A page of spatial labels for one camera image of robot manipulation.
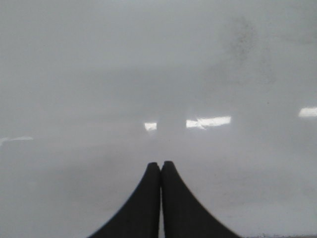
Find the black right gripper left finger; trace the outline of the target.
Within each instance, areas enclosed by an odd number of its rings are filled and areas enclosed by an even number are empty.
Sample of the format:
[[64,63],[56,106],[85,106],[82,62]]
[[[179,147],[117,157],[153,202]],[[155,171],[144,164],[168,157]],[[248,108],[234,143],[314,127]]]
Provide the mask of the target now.
[[118,210],[92,238],[157,238],[160,216],[160,169],[149,163],[139,184]]

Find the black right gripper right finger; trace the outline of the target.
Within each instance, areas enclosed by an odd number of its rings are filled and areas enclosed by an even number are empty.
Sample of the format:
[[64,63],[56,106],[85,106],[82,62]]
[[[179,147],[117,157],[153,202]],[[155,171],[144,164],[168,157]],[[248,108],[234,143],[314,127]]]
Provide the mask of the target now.
[[164,233],[167,238],[237,238],[196,199],[172,161],[161,169]]

